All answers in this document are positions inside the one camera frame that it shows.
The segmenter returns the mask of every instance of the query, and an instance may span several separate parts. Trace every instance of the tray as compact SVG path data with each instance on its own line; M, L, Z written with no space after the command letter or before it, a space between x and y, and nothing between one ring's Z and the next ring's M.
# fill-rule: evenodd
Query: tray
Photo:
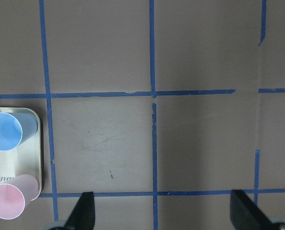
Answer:
M42 189L41 168L41 125L39 116L28 108L1 108L4 113L32 114L38 124L36 133L13 150L0 151L0 184L21 174L30 174L39 182L39 192L32 199L35 200Z

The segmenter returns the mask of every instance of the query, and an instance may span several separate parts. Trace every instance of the pink cup rim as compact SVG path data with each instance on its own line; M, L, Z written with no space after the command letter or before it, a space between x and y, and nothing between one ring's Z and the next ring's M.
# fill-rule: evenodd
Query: pink cup rim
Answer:
M2 183L2 184L0 184L0 186L4 186L4 185L10 185L11 187L14 187L16 190L18 190L18 191L20 192L20 194L21 194L21 196L22 196L22 198L23 198L24 206L23 206L22 210L20 211L19 215L15 216L15 217L13 217L13 218L3 218L3 217L0 217L1 219L15 219L15 218L19 217L19 216L23 213L23 211L24 211L24 209L25 209L25 198L24 198L23 193L22 193L22 192L20 191L20 189L18 189L16 186L14 186L14 185L12 185L12 184L8 184L8 183Z

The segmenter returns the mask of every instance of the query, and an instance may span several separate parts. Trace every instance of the pink cup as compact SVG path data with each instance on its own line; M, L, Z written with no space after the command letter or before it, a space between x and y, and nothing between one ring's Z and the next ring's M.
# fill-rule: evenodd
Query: pink cup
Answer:
M28 174L19 175L0 184L0 218L14 219L37 195L39 183Z

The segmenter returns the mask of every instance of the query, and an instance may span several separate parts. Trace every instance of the plastic cup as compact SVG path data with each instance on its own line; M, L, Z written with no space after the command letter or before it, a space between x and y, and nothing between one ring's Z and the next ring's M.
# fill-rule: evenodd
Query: plastic cup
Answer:
M9 151L25 142L37 131L32 114L0 113L0 151Z
M14 219L37 195L39 183L29 174L17 176L0 184L0 218Z

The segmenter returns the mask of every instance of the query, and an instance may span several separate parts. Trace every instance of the vertical blue tape strip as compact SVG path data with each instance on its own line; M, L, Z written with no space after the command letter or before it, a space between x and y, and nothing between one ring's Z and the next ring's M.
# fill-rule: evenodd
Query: vertical blue tape strip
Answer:
M261 38L260 38L260 45L265 39L266 36L266 1L262 0L262 15L261 15Z
M156 134L156 104L152 104L152 156L153 156L153 227L158 229L157 216L157 134Z
M150 16L150 77L151 77L151 95L156 97L155 90L155 41L154 41L154 0L149 1Z
M259 174L260 174L260 150L256 150L254 163L254 203L258 205L259 196Z
M52 179L52 195L53 195L53 212L54 220L58 220L58 206L57 206L57 189L56 189L56 176L54 160L54 141L53 141L53 124L52 124L52 106L51 106L51 92L50 81L48 74L48 52L47 52L47 37L46 37L46 24L45 24L45 8L44 0L39 0L39 14L40 14L40 28L41 28L41 44L42 44L42 57L43 57L43 70L45 76L46 99L47 99L47 122L48 122L48 139L50 148L51 160L51 179Z

